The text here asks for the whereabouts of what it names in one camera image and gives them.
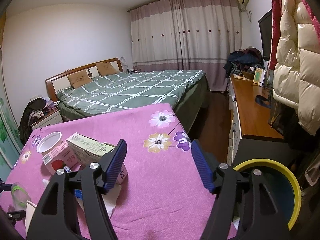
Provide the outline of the green beige cardboard box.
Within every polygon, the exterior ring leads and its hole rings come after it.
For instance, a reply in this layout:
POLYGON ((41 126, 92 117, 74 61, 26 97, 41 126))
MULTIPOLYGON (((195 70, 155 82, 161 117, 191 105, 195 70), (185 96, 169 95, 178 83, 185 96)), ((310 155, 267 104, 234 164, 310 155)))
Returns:
POLYGON ((79 133, 74 133, 68 137, 66 142, 82 166, 98 163, 104 154, 115 148, 114 145, 99 142, 79 133))

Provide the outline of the yellow rimmed trash bin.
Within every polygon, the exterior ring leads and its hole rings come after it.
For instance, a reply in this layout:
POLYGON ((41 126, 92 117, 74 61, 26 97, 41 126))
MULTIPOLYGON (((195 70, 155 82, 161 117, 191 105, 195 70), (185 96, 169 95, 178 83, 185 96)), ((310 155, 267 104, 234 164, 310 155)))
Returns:
POLYGON ((234 166, 236 171, 259 169, 275 194, 289 229, 297 221, 302 205, 302 193, 295 175, 283 164, 265 158, 251 159, 234 166))

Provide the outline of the white paper tissue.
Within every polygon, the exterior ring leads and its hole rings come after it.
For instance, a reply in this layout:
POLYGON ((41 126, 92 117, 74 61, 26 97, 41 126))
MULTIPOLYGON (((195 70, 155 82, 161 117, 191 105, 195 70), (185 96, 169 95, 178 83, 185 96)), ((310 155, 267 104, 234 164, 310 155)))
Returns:
MULTIPOLYGON (((102 194, 103 202, 108 213, 108 216, 111 218, 112 213, 116 208, 116 202, 120 195, 121 185, 116 184, 107 194, 102 194)), ((81 209, 84 211, 83 197, 81 190, 74 190, 76 201, 80 205, 81 209)))

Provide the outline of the pink floral table cloth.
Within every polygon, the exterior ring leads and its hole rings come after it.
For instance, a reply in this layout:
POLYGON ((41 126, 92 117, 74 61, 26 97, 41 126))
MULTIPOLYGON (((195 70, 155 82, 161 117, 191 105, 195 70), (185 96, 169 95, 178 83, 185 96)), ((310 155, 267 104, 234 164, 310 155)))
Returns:
POLYGON ((38 203, 51 177, 36 139, 79 133, 116 145, 127 142, 128 175, 111 216, 119 239, 199 239, 215 196, 203 186, 187 135, 167 103, 101 114, 33 131, 6 179, 20 184, 38 203))

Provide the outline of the pink strawberry milk carton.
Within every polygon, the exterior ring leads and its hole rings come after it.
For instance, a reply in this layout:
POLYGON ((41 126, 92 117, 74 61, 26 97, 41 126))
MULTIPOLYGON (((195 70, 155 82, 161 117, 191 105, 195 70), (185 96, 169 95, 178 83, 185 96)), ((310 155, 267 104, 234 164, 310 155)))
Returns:
POLYGON ((42 160, 44 166, 52 175, 60 168, 65 166, 72 168, 79 162, 76 154, 66 141, 63 141, 48 152, 42 160))

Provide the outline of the white yogurt cup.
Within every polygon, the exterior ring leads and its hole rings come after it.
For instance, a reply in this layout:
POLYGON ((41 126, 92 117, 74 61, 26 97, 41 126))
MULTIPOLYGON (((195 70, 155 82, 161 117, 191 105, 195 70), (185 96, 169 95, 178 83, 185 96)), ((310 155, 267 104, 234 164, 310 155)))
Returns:
POLYGON ((45 136, 37 145, 36 150, 42 155, 46 155, 53 150, 57 145, 62 143, 62 133, 53 132, 45 136))

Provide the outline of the white nightstand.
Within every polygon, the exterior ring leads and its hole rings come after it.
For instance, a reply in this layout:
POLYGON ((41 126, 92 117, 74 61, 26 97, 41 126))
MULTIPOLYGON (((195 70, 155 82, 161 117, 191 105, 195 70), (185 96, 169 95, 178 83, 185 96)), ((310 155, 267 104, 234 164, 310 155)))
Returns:
POLYGON ((62 117, 60 115, 60 112, 58 109, 52 110, 50 113, 48 113, 46 116, 42 117, 39 121, 35 122, 31 125, 31 129, 35 130, 38 128, 55 125, 62 123, 62 117))

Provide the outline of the wooden bed with headboard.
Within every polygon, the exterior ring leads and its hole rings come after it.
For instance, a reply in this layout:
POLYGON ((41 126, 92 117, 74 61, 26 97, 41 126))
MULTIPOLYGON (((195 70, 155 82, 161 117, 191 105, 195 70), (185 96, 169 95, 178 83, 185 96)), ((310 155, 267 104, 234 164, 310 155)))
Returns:
POLYGON ((206 107, 208 81, 202 70, 129 70, 113 58, 67 70, 46 80, 49 98, 67 121, 168 103, 189 131, 206 107))

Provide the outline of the green plaid bed cover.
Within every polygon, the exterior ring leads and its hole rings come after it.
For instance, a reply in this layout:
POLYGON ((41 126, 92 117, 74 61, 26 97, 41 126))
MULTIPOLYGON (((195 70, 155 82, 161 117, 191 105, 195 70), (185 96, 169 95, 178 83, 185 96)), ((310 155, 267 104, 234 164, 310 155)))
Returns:
POLYGON ((176 107, 183 96, 200 82, 207 83, 202 70, 163 70, 98 76, 79 88, 57 92, 60 105, 97 115, 157 103, 176 107))

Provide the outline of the brown left pillow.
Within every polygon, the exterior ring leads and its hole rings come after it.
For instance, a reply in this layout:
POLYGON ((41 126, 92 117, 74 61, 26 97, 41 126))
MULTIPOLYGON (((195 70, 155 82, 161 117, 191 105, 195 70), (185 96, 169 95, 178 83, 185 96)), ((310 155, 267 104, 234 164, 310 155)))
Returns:
POLYGON ((92 80, 89 78, 86 70, 82 70, 76 73, 73 73, 71 75, 67 76, 67 79, 70 83, 70 85, 74 88, 77 89, 85 84, 90 83, 92 80))

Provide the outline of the black clothes pile on nightstand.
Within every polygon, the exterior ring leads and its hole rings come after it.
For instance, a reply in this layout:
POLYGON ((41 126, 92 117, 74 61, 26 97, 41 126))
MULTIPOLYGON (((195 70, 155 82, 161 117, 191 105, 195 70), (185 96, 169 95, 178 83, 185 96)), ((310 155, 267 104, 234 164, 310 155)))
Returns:
POLYGON ((35 100, 29 101, 25 107, 18 128, 20 141, 23 145, 25 145, 25 143, 28 141, 33 131, 31 129, 31 120, 33 119, 33 114, 44 110, 47 102, 48 101, 46 101, 44 98, 36 98, 35 100))

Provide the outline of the brown right pillow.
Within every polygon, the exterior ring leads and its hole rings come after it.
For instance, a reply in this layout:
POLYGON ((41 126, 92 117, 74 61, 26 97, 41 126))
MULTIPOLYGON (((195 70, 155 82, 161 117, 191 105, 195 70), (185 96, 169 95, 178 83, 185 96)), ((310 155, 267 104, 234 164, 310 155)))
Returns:
POLYGON ((96 67, 100 76, 107 76, 119 73, 110 62, 98 62, 96 67))

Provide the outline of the clear plastic bottle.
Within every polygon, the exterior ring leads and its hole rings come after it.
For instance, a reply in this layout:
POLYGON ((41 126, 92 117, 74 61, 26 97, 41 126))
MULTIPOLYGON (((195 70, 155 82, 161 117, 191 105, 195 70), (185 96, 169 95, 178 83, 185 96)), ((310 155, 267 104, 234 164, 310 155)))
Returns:
POLYGON ((11 197, 15 211, 25 211, 27 209, 27 201, 31 201, 29 194, 19 183, 12 184, 11 197))

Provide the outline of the sliding wardrobe door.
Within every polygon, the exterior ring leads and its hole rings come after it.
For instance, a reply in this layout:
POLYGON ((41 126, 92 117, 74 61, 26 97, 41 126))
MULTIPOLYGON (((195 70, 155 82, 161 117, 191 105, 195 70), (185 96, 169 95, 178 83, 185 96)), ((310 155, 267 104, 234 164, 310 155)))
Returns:
POLYGON ((3 64, 2 64, 2 44, 6 14, 1 15, 1 73, 0 73, 0 147, 1 147, 1 179, 6 180, 17 159, 20 156, 22 144, 20 142, 17 123, 14 119, 7 91, 4 83, 3 64))

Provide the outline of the black television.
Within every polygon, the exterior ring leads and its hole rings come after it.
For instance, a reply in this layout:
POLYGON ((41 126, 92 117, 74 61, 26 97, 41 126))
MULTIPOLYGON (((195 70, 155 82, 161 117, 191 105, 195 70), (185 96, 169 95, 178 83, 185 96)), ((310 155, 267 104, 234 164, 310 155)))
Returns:
POLYGON ((270 60, 272 40, 272 10, 268 11, 259 21, 262 43, 262 56, 265 61, 270 60))

